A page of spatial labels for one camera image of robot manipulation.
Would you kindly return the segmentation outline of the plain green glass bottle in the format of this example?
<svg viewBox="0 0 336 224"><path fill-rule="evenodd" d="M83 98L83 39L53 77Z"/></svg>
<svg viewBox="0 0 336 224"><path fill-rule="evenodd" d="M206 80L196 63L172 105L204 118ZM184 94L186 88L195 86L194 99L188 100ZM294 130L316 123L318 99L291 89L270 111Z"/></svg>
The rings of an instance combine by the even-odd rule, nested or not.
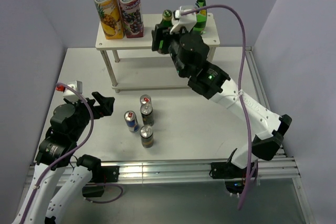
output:
<svg viewBox="0 0 336 224"><path fill-rule="evenodd" d="M173 26L172 17L173 17L172 11L169 9L165 9L164 12L162 13L162 20L160 24L163 25L165 28L172 27ZM159 45L159 50L158 50L160 54L163 54L163 45L164 45L164 41L161 40L160 45Z"/></svg>

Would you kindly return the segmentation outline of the green bottle with label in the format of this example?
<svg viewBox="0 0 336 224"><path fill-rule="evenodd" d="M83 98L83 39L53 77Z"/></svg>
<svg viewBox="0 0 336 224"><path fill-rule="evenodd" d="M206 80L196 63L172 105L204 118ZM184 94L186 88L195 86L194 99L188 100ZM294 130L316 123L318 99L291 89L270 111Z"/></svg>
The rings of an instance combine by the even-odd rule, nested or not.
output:
<svg viewBox="0 0 336 224"><path fill-rule="evenodd" d="M195 9L206 6L206 0L197 0L195 2ZM207 22L207 10L203 9L196 12L197 23L194 26L193 30L199 34L202 34Z"/></svg>

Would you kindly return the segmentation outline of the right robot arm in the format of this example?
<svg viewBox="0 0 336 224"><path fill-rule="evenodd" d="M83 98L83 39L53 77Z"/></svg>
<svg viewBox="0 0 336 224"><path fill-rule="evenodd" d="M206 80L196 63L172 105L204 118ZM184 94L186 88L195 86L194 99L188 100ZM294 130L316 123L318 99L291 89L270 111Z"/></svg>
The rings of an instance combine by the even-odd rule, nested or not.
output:
<svg viewBox="0 0 336 224"><path fill-rule="evenodd" d="M152 30L152 51L169 54L179 77L204 98L217 103L247 122L254 133L247 145L235 150L227 164L228 173L240 176L252 162L270 161L280 149L292 118L276 114L244 92L219 66L209 62L209 46L189 30L191 22L161 22Z"/></svg>

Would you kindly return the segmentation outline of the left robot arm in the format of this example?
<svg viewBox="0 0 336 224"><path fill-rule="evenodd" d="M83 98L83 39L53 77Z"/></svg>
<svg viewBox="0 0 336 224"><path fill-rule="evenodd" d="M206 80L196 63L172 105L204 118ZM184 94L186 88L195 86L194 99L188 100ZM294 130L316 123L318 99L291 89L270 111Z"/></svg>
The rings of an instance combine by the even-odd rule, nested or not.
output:
<svg viewBox="0 0 336 224"><path fill-rule="evenodd" d="M88 182L104 180L99 158L83 155L58 192L59 179L66 171L77 143L86 126L92 132L95 120L111 116L115 98L93 92L93 99L73 92L74 99L64 97L64 104L57 106L50 119L45 139L40 143L34 175L14 223L58 223L72 197Z"/></svg>

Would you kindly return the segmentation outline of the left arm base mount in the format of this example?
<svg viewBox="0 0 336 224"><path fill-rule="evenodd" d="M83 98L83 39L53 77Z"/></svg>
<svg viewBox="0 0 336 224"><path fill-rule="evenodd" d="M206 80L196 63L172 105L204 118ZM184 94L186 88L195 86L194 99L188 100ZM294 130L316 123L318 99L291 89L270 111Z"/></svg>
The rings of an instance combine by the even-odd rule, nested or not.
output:
<svg viewBox="0 0 336 224"><path fill-rule="evenodd" d="M89 181L89 186L82 188L82 195L85 198L101 197L106 189L106 186L93 186L92 184L99 183L116 183L119 177L119 166L102 166L101 171L94 175Z"/></svg>

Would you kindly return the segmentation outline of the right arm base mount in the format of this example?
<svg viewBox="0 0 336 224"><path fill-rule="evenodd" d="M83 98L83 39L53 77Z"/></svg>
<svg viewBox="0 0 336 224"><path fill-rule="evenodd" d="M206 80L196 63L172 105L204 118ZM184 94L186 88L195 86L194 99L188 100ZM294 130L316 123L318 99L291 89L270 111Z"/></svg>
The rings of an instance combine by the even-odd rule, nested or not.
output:
<svg viewBox="0 0 336 224"><path fill-rule="evenodd" d="M212 162L209 176L212 179L224 180L226 190L230 196L237 198L245 195L249 188L245 190L247 184L247 168L239 168L231 162Z"/></svg>

